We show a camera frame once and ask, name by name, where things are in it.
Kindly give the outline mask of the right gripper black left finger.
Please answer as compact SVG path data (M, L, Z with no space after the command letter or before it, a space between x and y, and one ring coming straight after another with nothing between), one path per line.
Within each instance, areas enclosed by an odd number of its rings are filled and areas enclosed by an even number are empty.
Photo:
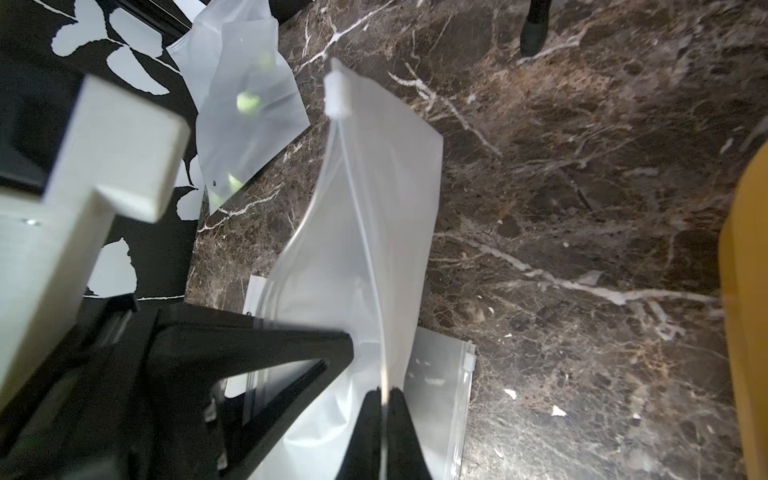
M376 480L380 475L382 435L381 390L369 391L359 414L336 480Z

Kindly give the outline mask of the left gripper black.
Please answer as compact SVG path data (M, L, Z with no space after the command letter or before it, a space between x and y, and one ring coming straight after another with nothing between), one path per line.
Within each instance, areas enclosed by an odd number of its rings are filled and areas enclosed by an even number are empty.
M5 479L246 479L350 365L340 331L122 295L75 324L1 413Z

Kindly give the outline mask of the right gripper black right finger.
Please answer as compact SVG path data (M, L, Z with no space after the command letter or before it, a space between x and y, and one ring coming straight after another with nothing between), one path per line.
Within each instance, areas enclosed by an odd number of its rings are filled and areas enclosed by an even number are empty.
M404 393L389 392L385 417L386 479L431 480Z

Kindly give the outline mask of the clear zip-top bag top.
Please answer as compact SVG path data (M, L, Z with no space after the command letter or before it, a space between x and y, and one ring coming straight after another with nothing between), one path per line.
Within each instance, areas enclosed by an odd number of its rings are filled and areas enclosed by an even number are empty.
M278 33L266 1L212 1L168 48L198 111L197 159L212 211L310 125Z

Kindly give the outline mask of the clear zip-top bag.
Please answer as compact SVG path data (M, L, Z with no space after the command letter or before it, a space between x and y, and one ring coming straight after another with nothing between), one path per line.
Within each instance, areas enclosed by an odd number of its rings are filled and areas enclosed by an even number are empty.
M440 133L338 59L324 90L321 171L257 314L270 327L343 331L354 357L256 468L258 479L335 477L365 395L403 386L440 202Z
M198 111L197 159L212 211L310 125L278 33L266 1L212 1L168 48Z

